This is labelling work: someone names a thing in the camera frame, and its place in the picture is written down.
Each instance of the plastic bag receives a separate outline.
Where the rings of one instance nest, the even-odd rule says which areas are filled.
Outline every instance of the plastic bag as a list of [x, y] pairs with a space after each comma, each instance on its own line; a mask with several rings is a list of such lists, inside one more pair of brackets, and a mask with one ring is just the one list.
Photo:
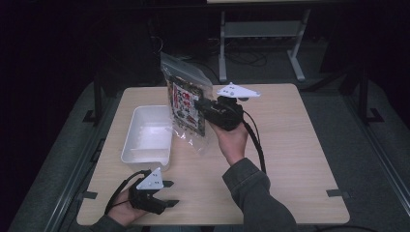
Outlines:
[[176, 135], [204, 154], [209, 138], [204, 115], [195, 101], [212, 99], [212, 82], [197, 67], [161, 53], [161, 70], [168, 88], [168, 99]]

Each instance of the gray sleeve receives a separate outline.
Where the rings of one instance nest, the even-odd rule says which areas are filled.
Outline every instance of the gray sleeve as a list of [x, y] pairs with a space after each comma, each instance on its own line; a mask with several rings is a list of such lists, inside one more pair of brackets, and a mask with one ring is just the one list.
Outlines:
[[89, 227], [88, 231], [93, 232], [125, 232], [127, 228], [124, 227], [122, 224], [118, 223], [116, 220], [112, 219], [111, 217], [104, 215], [102, 216], [99, 221]]
[[222, 178], [244, 213], [246, 232], [297, 231], [292, 214], [269, 193], [268, 176], [249, 159], [236, 162]]

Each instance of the black cable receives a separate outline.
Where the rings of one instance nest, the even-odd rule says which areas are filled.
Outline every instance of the black cable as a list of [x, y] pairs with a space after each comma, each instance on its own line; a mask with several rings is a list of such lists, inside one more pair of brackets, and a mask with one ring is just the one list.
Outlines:
[[247, 129], [247, 131], [250, 135], [250, 138], [252, 139], [253, 144], [255, 145], [255, 148], [257, 150], [257, 155], [259, 156], [259, 161], [260, 161], [260, 169], [266, 174], [265, 157], [263, 156], [262, 147], [260, 146], [259, 142], [257, 141], [255, 133], [253, 132], [250, 125], [247, 122], [245, 122], [245, 120], [242, 120], [242, 123], [244, 124], [245, 128]]
[[116, 207], [116, 206], [119, 206], [119, 205], [121, 205], [121, 204], [127, 203], [127, 202], [129, 202], [129, 201], [133, 201], [133, 200], [136, 199], [136, 198], [137, 198], [137, 197], [133, 197], [133, 198], [131, 198], [131, 199], [128, 199], [128, 200], [122, 201], [122, 202], [120, 202], [120, 203], [114, 204], [114, 205], [111, 206], [111, 209], [114, 208], [114, 207]]
[[[247, 60], [247, 59], [241, 57], [240, 55], [237, 55], [237, 56], [236, 56], [236, 59], [235, 59], [235, 58], [234, 58], [234, 55], [231, 54], [230, 52], [226, 52], [226, 53], [225, 53], [225, 57], [226, 57], [227, 59], [229, 59], [232, 63], [237, 64], [237, 65], [248, 65], [248, 66], [252, 66], [252, 67], [264, 67], [264, 66], [266, 66], [266, 64], [268, 63], [268, 60], [267, 60], [267, 58], [266, 58], [266, 56], [265, 56], [264, 54], [261, 54], [261, 57], [258, 57], [258, 56], [257, 56], [255, 53], [253, 53], [253, 52], [250, 52], [249, 54], [255, 57], [254, 60], [251, 60], [251, 61], [250, 61], [250, 60]], [[255, 63], [257, 63], [257, 62], [259, 62], [259, 61], [261, 61], [261, 60], [263, 60], [263, 63], [262, 63], [262, 64], [260, 64], [260, 65], [255, 65]]]
[[248, 114], [245, 110], [244, 110], [244, 113], [246, 113], [246, 114], [248, 115], [248, 117], [252, 120], [253, 126], [255, 127], [255, 130], [256, 130], [257, 141], [259, 142], [259, 145], [260, 145], [259, 130], [257, 129], [257, 126], [256, 126], [256, 124], [255, 124], [255, 121], [253, 121], [253, 118], [252, 118], [252, 117], [250, 116], [250, 114]]
[[227, 104], [222, 104], [223, 107], [225, 107], [226, 109], [232, 111], [234, 114], [237, 115], [237, 117], [242, 119], [242, 123], [245, 126], [245, 129], [247, 129], [250, 138], [253, 141], [253, 145], [256, 148], [257, 151], [257, 155], [259, 156], [259, 161], [260, 161], [260, 169], [266, 174], [266, 164], [265, 164], [265, 157], [263, 156], [263, 151], [262, 151], [262, 146], [260, 145], [260, 139], [259, 139], [259, 131], [257, 130], [256, 124], [253, 121], [252, 117], [250, 117], [250, 115], [245, 111], [242, 110], [243, 112], [245, 112], [246, 114], [248, 114], [248, 116], [250, 117], [250, 119], [253, 121], [253, 124], [255, 126], [256, 132], [258, 133], [258, 137], [256, 137], [255, 133], [253, 132], [253, 129], [250, 127], [250, 125], [244, 120], [244, 117], [242, 116], [241, 113], [237, 112], [235, 109], [233, 109], [231, 106], [227, 105]]
[[108, 203], [105, 206], [105, 211], [104, 214], [108, 214], [109, 210], [111, 210], [112, 207], [114, 207], [114, 201], [117, 198], [118, 194], [124, 189], [124, 187], [127, 185], [127, 183], [134, 178], [136, 175], [139, 174], [149, 174], [151, 171], [150, 170], [141, 170], [138, 172], [133, 173], [127, 180], [124, 180], [123, 183], [115, 190], [114, 194], [112, 194], [111, 198], [109, 198]]

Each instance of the wooden table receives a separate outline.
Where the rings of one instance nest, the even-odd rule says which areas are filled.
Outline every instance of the wooden table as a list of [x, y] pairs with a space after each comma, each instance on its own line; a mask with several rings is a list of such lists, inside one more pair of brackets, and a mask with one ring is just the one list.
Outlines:
[[[262, 96], [240, 104], [256, 122], [264, 151], [271, 194], [282, 202], [299, 224], [345, 223], [349, 220], [343, 199], [329, 197], [337, 189], [316, 133], [297, 88], [292, 84], [244, 85]], [[214, 86], [214, 91], [221, 86]], [[79, 224], [95, 223], [102, 215], [111, 194], [132, 170], [120, 160], [132, 113], [141, 105], [165, 105], [165, 87], [130, 88], [121, 99], [100, 160], [88, 191], [96, 199], [84, 199], [78, 213]], [[233, 202], [221, 176], [229, 167], [211, 130], [208, 150], [198, 155], [192, 146], [173, 137], [170, 167], [162, 173], [173, 181], [155, 196], [179, 199], [160, 216], [149, 214], [135, 223], [156, 224], [238, 224], [243, 215]], [[256, 149], [249, 139], [247, 157], [259, 165]]]

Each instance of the white tray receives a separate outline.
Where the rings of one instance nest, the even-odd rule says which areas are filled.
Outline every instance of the white tray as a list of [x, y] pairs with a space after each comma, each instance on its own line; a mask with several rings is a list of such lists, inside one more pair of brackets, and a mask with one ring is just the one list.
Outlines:
[[172, 141], [172, 120], [167, 105], [146, 105], [136, 108], [121, 161], [133, 171], [158, 167], [169, 168]]

